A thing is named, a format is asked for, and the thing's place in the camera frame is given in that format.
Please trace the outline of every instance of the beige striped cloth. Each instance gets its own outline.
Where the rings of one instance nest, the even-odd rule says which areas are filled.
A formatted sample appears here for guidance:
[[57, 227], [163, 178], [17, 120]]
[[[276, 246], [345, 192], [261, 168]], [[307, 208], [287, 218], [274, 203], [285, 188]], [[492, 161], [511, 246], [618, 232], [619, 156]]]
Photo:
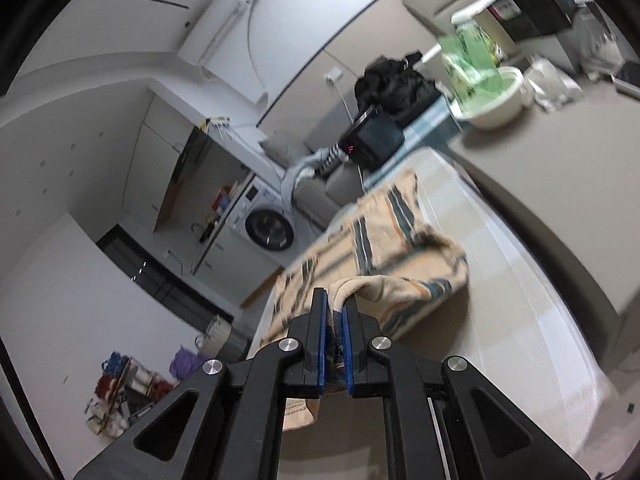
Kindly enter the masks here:
[[[409, 169], [358, 200], [337, 232], [322, 237], [286, 269], [276, 281], [273, 318], [262, 346], [286, 336], [291, 319], [309, 311], [317, 286], [328, 291], [334, 311], [356, 294], [358, 309], [376, 317], [382, 332], [394, 337], [462, 288], [468, 278], [466, 255], [425, 224], [417, 197], [417, 177]], [[316, 403], [289, 399], [284, 428], [313, 423]]]

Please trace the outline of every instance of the air conditioner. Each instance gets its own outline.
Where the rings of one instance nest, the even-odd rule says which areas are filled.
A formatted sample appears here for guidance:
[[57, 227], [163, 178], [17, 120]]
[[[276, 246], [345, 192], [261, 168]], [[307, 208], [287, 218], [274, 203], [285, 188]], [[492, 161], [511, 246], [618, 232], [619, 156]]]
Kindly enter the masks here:
[[203, 65], [248, 8], [244, 0], [213, 0], [178, 50], [192, 65]]

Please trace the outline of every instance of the bed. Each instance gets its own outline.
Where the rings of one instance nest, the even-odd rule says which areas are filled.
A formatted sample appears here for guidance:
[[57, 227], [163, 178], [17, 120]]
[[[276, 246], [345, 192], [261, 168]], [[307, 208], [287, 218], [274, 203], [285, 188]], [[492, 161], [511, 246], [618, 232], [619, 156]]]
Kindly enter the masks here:
[[[465, 356], [578, 456], [613, 389], [566, 305], [510, 229], [443, 156], [420, 149], [385, 180], [407, 166], [418, 175], [424, 219], [462, 245], [470, 279], [401, 341], [433, 359]], [[270, 298], [249, 357], [272, 311]], [[314, 425], [284, 435], [279, 478], [385, 478], [382, 420], [379, 399], [323, 399]]]

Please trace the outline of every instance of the white bowl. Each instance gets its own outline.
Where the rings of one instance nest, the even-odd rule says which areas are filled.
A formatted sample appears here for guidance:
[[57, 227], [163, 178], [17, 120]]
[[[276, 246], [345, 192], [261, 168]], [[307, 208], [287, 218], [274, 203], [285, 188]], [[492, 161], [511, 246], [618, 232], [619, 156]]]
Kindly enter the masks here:
[[456, 100], [450, 104], [451, 113], [459, 121], [468, 121], [480, 130], [497, 130], [509, 124], [530, 105], [531, 96], [527, 91], [522, 72], [512, 66], [498, 69], [500, 76], [511, 81], [507, 89], [493, 101], [473, 111], [463, 112]]

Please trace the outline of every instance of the purple cloth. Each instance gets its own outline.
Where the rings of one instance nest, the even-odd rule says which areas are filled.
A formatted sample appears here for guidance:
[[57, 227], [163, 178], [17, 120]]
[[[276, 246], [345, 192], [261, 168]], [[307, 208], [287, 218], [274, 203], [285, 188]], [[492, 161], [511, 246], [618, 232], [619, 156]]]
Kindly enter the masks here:
[[194, 371], [202, 366], [206, 361], [206, 357], [200, 357], [189, 349], [180, 345], [180, 349], [176, 352], [174, 360], [169, 365], [169, 373], [179, 381], [190, 376]]

